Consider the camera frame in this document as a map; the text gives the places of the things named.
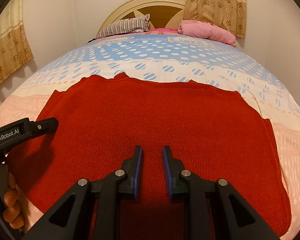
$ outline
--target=white wall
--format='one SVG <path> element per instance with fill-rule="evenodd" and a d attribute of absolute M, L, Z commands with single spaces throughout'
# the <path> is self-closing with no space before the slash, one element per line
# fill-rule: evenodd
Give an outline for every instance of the white wall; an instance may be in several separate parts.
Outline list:
<path fill-rule="evenodd" d="M 24 28 L 34 59 L 0 85 L 0 104 L 38 69 L 78 47 L 72 12 L 72 0 L 23 0 Z"/>
<path fill-rule="evenodd" d="M 95 37 L 128 0 L 24 0 L 34 60 L 0 85 L 0 104 L 37 69 Z M 247 0 L 244 51 L 268 68 L 300 105 L 300 9 L 293 0 Z"/>

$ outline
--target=polka dot bedspread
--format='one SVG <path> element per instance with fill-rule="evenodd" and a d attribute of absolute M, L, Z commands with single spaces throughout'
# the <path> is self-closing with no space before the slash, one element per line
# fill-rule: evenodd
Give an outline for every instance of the polka dot bedspread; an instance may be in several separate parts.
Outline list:
<path fill-rule="evenodd" d="M 27 79 L 0 106 L 0 127 L 21 118 L 36 120 L 54 90 L 65 91 L 82 77 L 128 76 L 153 82 L 194 80 L 238 91 L 271 120 L 291 204 L 291 240 L 300 230 L 300 107 L 267 69 L 238 49 L 216 41 L 172 33 L 138 33 L 96 40 L 74 49 Z M 42 213 L 20 191 L 29 229 Z"/>

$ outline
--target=human hand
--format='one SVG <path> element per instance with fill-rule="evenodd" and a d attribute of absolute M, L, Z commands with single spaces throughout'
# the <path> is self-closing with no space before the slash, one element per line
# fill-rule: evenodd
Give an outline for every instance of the human hand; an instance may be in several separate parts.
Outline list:
<path fill-rule="evenodd" d="M 25 223 L 25 218 L 21 213 L 21 204 L 18 200 L 18 191 L 16 189 L 16 180 L 12 174 L 8 175 L 9 188 L 4 194 L 4 202 L 7 209 L 3 212 L 3 218 L 13 229 L 21 228 Z"/>

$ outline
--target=silver bolt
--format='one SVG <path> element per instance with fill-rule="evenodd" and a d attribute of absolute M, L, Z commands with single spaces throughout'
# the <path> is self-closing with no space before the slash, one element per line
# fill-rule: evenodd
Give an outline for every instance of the silver bolt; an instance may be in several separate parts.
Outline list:
<path fill-rule="evenodd" d="M 218 183 L 221 185 L 221 186 L 226 186 L 228 184 L 228 181 L 226 181 L 225 179 L 219 179 L 218 180 Z"/>
<path fill-rule="evenodd" d="M 78 184 L 79 186 L 85 186 L 87 185 L 88 181 L 86 179 L 79 179 Z"/>
<path fill-rule="evenodd" d="M 189 177 L 191 175 L 191 172 L 188 170 L 183 170 L 183 171 L 181 171 L 181 175 L 185 176 L 185 177 Z"/>
<path fill-rule="evenodd" d="M 116 176 L 118 176 L 118 177 L 121 177 L 121 176 L 123 176 L 124 174 L 125 174 L 125 172 L 124 172 L 124 170 L 117 170 L 117 171 L 115 171 L 115 173 L 114 173 Z"/>

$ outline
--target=red knit garment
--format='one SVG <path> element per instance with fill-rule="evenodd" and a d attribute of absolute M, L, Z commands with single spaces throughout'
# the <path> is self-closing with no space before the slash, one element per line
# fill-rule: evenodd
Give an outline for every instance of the red knit garment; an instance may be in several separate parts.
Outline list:
<path fill-rule="evenodd" d="M 196 82 L 156 83 L 93 75 L 55 91 L 38 120 L 59 127 L 15 147 L 10 172 L 30 201 L 46 212 L 77 180 L 104 178 L 141 145 L 138 200 L 122 201 L 123 240 L 181 240 L 183 205 L 166 191 L 162 148 L 186 169 L 212 181 L 227 179 L 278 236 L 291 222 L 274 133 L 238 92 Z"/>

